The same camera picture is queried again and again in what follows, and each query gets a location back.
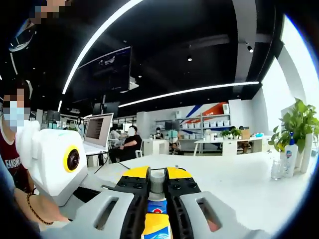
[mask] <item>person in black shirt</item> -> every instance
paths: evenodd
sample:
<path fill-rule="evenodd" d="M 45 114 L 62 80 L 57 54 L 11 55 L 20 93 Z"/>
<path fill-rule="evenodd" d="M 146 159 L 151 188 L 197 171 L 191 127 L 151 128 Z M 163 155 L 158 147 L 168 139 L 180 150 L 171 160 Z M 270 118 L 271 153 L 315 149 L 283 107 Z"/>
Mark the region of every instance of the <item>person in black shirt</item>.
<path fill-rule="evenodd" d="M 160 132 L 160 127 L 156 128 L 155 139 L 164 139 L 164 135 Z"/>
<path fill-rule="evenodd" d="M 128 137 L 124 144 L 119 148 L 112 148 L 109 150 L 109 157 L 112 163 L 116 163 L 116 158 L 120 162 L 136 158 L 135 151 L 141 149 L 142 139 L 137 134 L 138 128 L 136 126 L 129 127 Z"/>

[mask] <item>white table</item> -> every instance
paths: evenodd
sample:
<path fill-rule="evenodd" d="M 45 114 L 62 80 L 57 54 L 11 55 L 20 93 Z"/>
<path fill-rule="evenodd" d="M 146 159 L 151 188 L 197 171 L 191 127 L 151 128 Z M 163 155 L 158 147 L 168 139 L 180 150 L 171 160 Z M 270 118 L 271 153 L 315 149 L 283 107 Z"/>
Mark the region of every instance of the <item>white table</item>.
<path fill-rule="evenodd" d="M 263 151 L 263 145 L 267 144 L 267 140 L 271 138 L 271 136 L 263 136 L 263 137 L 251 137 L 250 139 L 216 139 L 216 140 L 198 140 L 194 143 L 196 144 L 194 155 L 196 156 L 198 145 L 204 143 L 222 143 L 223 144 L 223 156 L 234 156 L 237 154 L 237 143 L 244 141 L 254 141 L 252 152 L 261 152 Z"/>
<path fill-rule="evenodd" d="M 169 154 L 169 141 L 166 139 L 143 139 L 144 156 Z"/>
<path fill-rule="evenodd" d="M 274 234 L 294 212 L 307 189 L 310 172 L 282 178 L 270 178 L 271 155 L 254 153 L 224 156 L 150 155 L 123 162 L 130 168 L 175 167 L 178 165 L 192 174 L 201 191 L 210 191 L 232 207 L 237 220 L 249 229 L 263 229 Z M 310 168 L 314 168 L 314 159 Z M 120 164 L 102 167 L 96 175 L 104 180 L 118 182 L 127 169 Z"/>

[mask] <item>black ceiling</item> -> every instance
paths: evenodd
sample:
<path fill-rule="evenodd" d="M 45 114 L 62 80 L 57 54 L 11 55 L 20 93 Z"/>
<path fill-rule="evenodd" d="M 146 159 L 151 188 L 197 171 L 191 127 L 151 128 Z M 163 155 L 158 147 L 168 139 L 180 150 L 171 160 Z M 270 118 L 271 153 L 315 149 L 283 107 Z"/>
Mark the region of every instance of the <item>black ceiling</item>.
<path fill-rule="evenodd" d="M 33 86 L 33 110 L 57 110 L 63 100 L 61 112 L 80 109 L 81 115 L 91 113 L 95 99 L 80 100 L 72 89 L 65 96 L 62 90 L 79 53 L 96 29 L 127 0 L 74 0 L 59 17 L 48 18 L 35 26 L 36 35 L 28 48 L 13 52 L 20 75 Z M 275 7 L 271 1 L 256 0 L 253 6 L 234 8 L 232 0 L 144 0 L 116 20 L 91 47 L 80 65 L 113 50 L 133 47 L 131 76 L 139 87 L 121 93 L 107 93 L 106 101 L 122 104 L 179 90 L 233 83 L 237 79 L 239 64 L 249 69 L 242 72 L 240 81 L 260 81 L 261 69 L 268 69 L 271 60 L 268 52 L 278 26 Z M 241 53 L 239 39 L 243 31 L 237 19 L 256 19 L 254 53 Z M 0 75 L 4 81 L 15 77 L 9 51 L 0 58 Z M 138 111 L 205 104 L 229 99 L 251 99 L 260 85 L 207 90 L 149 101 L 120 108 L 119 115 L 133 115 Z"/>

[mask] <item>bracelet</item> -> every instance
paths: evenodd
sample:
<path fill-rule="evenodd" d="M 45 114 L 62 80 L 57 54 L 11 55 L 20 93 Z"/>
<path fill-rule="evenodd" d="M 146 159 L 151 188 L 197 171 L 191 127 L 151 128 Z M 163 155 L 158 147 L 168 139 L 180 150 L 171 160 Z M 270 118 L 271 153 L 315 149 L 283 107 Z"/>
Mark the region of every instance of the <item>bracelet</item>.
<path fill-rule="evenodd" d="M 34 190 L 32 191 L 32 193 L 28 193 L 28 195 L 27 195 L 27 197 L 26 197 L 26 201 L 28 202 L 28 205 L 29 205 L 31 211 L 35 214 L 36 218 L 38 218 L 42 223 L 44 223 L 44 224 L 46 224 L 46 225 L 52 225 L 53 222 L 51 222 L 51 223 L 45 222 L 41 217 L 39 217 L 39 215 L 38 215 L 38 214 L 35 212 L 35 210 L 32 208 L 32 206 L 31 206 L 31 204 L 30 204 L 30 197 L 31 197 L 32 195 L 35 195 L 35 194 L 34 194 Z"/>

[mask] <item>bottle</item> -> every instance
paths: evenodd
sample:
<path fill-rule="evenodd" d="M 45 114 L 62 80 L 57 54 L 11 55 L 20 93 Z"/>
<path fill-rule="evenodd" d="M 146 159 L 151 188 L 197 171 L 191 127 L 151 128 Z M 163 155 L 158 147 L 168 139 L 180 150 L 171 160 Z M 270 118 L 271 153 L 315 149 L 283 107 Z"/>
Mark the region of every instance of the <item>bottle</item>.
<path fill-rule="evenodd" d="M 295 144 L 294 133 L 290 133 L 290 142 L 289 145 L 285 147 L 285 173 L 284 176 L 286 178 L 291 178 L 294 174 L 297 154 L 298 154 L 298 146 Z"/>

